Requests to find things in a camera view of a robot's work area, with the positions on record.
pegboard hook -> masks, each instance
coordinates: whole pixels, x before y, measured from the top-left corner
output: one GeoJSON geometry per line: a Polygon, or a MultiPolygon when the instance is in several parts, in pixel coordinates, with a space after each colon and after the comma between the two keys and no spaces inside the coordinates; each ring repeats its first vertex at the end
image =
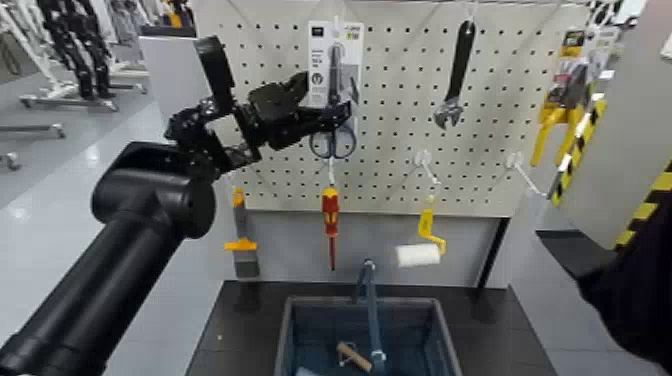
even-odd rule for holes
{"type": "Polygon", "coordinates": [[[441,184],[441,181],[429,169],[429,164],[432,162],[432,153],[427,151],[427,149],[419,151],[417,154],[415,154],[413,162],[415,163],[415,167],[422,167],[425,169],[427,176],[432,180],[432,184],[441,184]]]}
{"type": "Polygon", "coordinates": [[[472,0],[471,7],[467,5],[467,21],[469,21],[469,23],[474,23],[474,16],[476,15],[476,9],[478,8],[478,1],[479,0],[472,0]]]}
{"type": "Polygon", "coordinates": [[[537,188],[537,185],[534,184],[534,182],[532,181],[530,176],[527,175],[527,172],[525,172],[525,170],[523,170],[522,163],[523,163],[523,153],[521,153],[521,152],[511,153],[506,158],[506,168],[507,169],[509,169],[509,170],[515,169],[516,171],[518,171],[518,173],[520,173],[520,175],[523,177],[523,179],[525,180],[527,185],[530,187],[530,189],[534,193],[536,193],[536,194],[538,194],[542,197],[546,197],[547,194],[540,191],[539,188],[537,188]]]}

blue bin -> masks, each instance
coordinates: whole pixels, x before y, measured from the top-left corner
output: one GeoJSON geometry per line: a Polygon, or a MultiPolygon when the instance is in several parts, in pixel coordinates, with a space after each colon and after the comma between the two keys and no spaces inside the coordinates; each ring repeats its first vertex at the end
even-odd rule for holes
{"type": "MultiPolygon", "coordinates": [[[[388,376],[462,376],[436,299],[379,298],[380,333],[388,376]]],[[[299,367],[329,375],[338,367],[336,346],[353,342],[369,358],[371,340],[365,301],[346,297],[290,297],[280,334],[274,376],[295,376],[299,367]]]]}

yellow clamp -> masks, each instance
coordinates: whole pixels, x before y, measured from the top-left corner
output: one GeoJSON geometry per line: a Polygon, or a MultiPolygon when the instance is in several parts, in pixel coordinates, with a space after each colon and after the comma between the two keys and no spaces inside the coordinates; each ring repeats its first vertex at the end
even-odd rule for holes
{"type": "Polygon", "coordinates": [[[537,141],[534,144],[534,153],[532,158],[530,158],[530,166],[536,167],[541,161],[541,156],[544,153],[544,144],[548,138],[548,133],[554,125],[558,124],[567,124],[567,130],[565,131],[565,138],[562,140],[562,144],[558,148],[557,153],[555,154],[555,165],[560,166],[562,163],[562,158],[569,151],[569,148],[572,147],[574,142],[574,135],[576,133],[576,127],[581,122],[583,117],[583,105],[579,104],[575,108],[563,108],[555,107],[550,109],[543,109],[539,114],[539,122],[541,123],[541,129],[539,129],[539,134],[537,135],[537,141]]]}
{"type": "Polygon", "coordinates": [[[439,252],[443,255],[446,253],[446,241],[438,236],[432,235],[432,222],[434,221],[433,203],[434,196],[430,195],[425,199],[426,206],[422,210],[422,213],[420,214],[420,222],[418,222],[418,236],[438,245],[439,252]]]}

white hook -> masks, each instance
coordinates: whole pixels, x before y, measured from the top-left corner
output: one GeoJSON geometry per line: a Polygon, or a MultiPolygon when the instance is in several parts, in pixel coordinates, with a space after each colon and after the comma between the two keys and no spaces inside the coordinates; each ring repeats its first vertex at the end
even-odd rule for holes
{"type": "Polygon", "coordinates": [[[415,167],[422,167],[425,169],[427,176],[432,180],[432,184],[441,184],[441,181],[437,179],[436,175],[429,169],[429,164],[432,162],[432,153],[427,151],[427,149],[415,154],[413,162],[415,163],[415,167]]]}
{"type": "Polygon", "coordinates": [[[523,163],[523,153],[521,152],[516,152],[516,153],[511,153],[509,156],[506,158],[506,168],[507,169],[512,169],[515,168],[520,175],[522,175],[523,179],[525,179],[525,182],[527,185],[530,187],[530,189],[538,194],[541,195],[542,197],[546,197],[546,193],[542,192],[537,188],[537,185],[534,184],[532,179],[527,175],[527,172],[523,170],[523,167],[521,166],[523,163]]]}

white pegboard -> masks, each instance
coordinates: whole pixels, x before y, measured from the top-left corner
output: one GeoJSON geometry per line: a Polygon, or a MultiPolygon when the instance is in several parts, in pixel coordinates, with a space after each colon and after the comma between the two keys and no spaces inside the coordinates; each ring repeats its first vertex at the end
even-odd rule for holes
{"type": "MultiPolygon", "coordinates": [[[[415,168],[417,151],[432,153],[435,213],[511,216],[525,189],[504,161],[528,156],[537,115],[555,67],[563,33],[583,24],[584,6],[484,3],[455,127],[443,131],[432,112],[449,83],[463,2],[396,1],[201,1],[194,6],[199,36],[216,34],[225,45],[236,96],[307,69],[309,20],[361,21],[367,27],[358,150],[335,165],[343,212],[417,213],[430,181],[415,168]]],[[[235,122],[217,132],[227,144],[240,140],[235,122]]],[[[307,140],[236,175],[248,206],[265,210],[319,211],[327,168],[307,140]]]]}

